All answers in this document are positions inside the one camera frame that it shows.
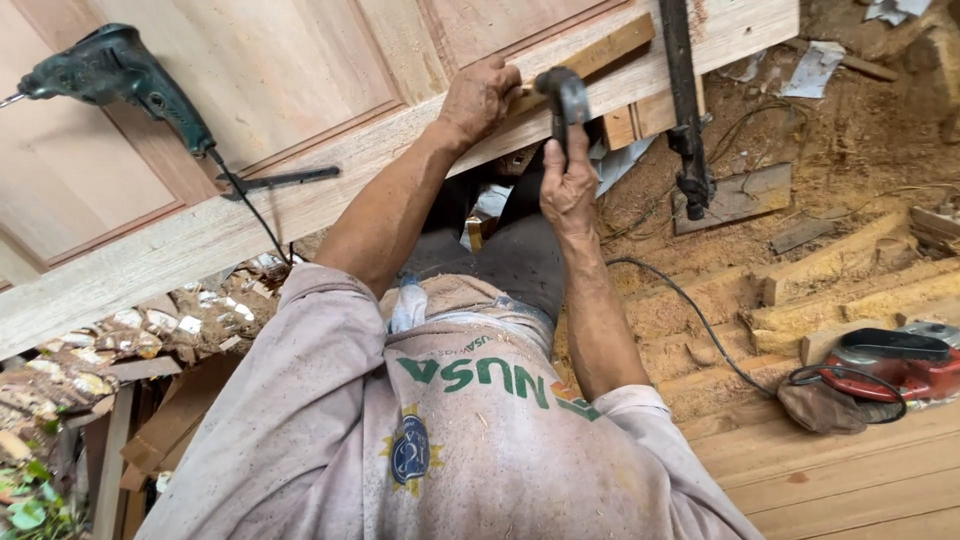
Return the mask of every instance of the forearm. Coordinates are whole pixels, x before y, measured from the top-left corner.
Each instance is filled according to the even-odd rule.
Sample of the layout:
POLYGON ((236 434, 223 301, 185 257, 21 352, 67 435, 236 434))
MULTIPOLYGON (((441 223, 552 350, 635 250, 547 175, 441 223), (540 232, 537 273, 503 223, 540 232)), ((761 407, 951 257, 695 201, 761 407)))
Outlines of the forearm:
POLYGON ((627 384, 650 384, 596 232, 562 237, 567 336, 573 372, 593 401, 627 384))
POLYGON ((455 130, 431 123, 350 202, 312 260, 347 272, 382 297, 410 257, 450 167, 468 148, 455 130))

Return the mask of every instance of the red electric planer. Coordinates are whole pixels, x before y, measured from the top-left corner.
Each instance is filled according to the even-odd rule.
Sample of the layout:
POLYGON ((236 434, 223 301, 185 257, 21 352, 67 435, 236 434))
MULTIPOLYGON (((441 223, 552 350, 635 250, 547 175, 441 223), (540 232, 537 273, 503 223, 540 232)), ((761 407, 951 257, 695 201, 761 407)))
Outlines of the red electric planer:
MULTIPOLYGON (((906 401, 943 400, 960 392, 960 329, 917 322, 894 331, 845 334, 826 365, 843 366, 889 382, 906 401)), ((857 398, 897 402, 889 389, 856 373, 822 369, 823 381, 857 398)))

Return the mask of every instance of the dirty t-shirt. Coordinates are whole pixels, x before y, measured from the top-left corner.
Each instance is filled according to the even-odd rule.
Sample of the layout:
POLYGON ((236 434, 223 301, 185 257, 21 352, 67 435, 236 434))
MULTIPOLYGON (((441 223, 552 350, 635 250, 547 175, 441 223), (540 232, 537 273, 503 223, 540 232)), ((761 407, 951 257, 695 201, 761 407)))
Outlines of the dirty t-shirt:
POLYGON ((502 330, 387 336, 298 265, 138 539, 760 538, 649 386, 588 404, 502 330))

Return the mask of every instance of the drill bit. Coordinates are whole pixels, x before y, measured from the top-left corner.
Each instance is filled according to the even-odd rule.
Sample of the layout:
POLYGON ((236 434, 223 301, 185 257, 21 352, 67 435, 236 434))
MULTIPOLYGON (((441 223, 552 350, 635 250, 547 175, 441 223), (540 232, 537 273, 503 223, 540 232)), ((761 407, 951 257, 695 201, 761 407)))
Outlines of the drill bit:
POLYGON ((23 99, 23 98, 25 98, 25 97, 27 97, 27 94, 25 94, 25 93, 23 93, 23 92, 16 92, 14 95, 10 96, 9 98, 7 98, 7 99, 5 99, 5 100, 3 100, 3 101, 0 101, 0 109, 3 109, 4 107, 6 107, 7 105, 9 105, 9 104, 11 104, 11 103, 20 101, 21 99, 23 99))

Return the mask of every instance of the dark pants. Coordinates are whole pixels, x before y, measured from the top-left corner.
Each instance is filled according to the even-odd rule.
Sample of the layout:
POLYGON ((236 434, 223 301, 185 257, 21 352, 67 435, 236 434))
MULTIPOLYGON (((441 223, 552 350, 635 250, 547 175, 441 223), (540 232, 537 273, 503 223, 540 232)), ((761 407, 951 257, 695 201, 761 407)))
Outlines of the dark pants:
POLYGON ((540 212, 542 161, 540 151, 516 181, 493 235, 475 254, 460 244, 467 216, 485 184, 506 179, 497 178, 490 164, 446 179, 400 276, 473 276, 543 311, 556 324, 564 303, 564 258, 540 212))

